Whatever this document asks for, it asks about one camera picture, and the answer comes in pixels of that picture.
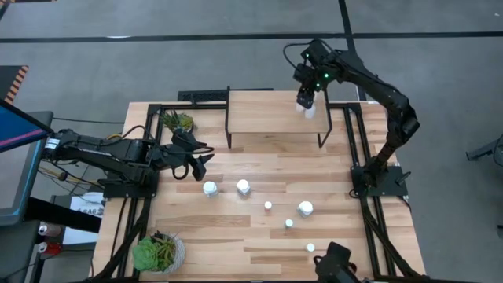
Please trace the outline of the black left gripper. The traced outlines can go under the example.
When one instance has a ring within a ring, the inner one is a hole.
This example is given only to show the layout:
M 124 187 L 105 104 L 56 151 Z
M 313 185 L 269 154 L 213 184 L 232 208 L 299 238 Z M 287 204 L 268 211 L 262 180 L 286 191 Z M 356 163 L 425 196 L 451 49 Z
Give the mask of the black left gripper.
M 176 169 L 190 164 L 195 180 L 202 181 L 207 172 L 204 164 L 214 156 L 214 153 L 210 153 L 199 155 L 195 159 L 193 152 L 189 152 L 178 145 L 155 145 L 151 148 L 151 168 L 153 170 Z

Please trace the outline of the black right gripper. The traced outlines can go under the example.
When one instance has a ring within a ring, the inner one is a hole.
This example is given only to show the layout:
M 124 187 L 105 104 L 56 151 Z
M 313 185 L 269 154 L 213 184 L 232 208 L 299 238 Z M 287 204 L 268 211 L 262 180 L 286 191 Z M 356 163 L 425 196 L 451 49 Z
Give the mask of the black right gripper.
M 335 79 L 334 70 L 326 65 L 297 64 L 293 75 L 300 83 L 297 94 L 297 104 L 301 107 L 311 107 L 315 99 L 315 91 L 325 89 Z

